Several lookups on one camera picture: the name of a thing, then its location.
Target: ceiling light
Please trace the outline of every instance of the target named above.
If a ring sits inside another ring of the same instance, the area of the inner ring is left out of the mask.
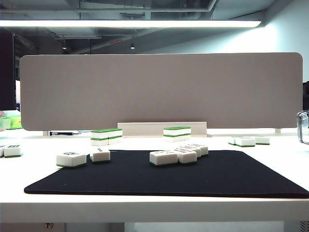
[[[97,28],[254,28],[261,21],[217,20],[0,20],[2,27],[97,27]]]

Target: fabric privacy screen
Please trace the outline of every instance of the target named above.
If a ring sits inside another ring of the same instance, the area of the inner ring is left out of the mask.
[[[25,56],[22,125],[30,131],[175,121],[296,127],[302,71],[298,53]]]
[[[110,163],[63,168],[26,193],[309,198],[309,192],[240,151],[210,151],[190,165],[155,167],[150,151],[112,150]]]

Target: desk divider panel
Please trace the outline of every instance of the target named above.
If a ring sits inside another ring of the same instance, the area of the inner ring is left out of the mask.
[[[302,71],[298,53],[25,56],[22,125],[30,131],[173,121],[296,127]]]

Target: black mouse pad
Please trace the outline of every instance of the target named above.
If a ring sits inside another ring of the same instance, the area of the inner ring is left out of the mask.
[[[309,192],[240,151],[155,167],[150,151],[111,150],[111,162],[62,168],[25,188],[36,194],[309,198]]]

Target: desk surface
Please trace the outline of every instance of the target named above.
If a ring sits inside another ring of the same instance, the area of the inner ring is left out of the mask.
[[[254,133],[257,131],[262,134],[269,132],[250,130]],[[219,130],[208,132],[220,133]],[[108,148],[173,149],[180,144],[194,142],[207,144],[209,150],[239,150],[309,190],[309,146],[297,141],[295,129],[270,136],[271,145],[247,148],[227,144],[227,134],[217,134],[212,138],[192,138],[190,141],[178,143],[165,143],[162,138],[125,138],[124,142],[109,145]],[[73,148],[88,151],[91,147],[89,137],[89,133],[42,137],[41,131],[0,132],[0,144],[21,144],[24,148],[24,155],[20,158],[0,159],[0,221],[16,223],[309,220],[309,199],[24,193],[25,186],[58,170],[55,165],[57,152]]]

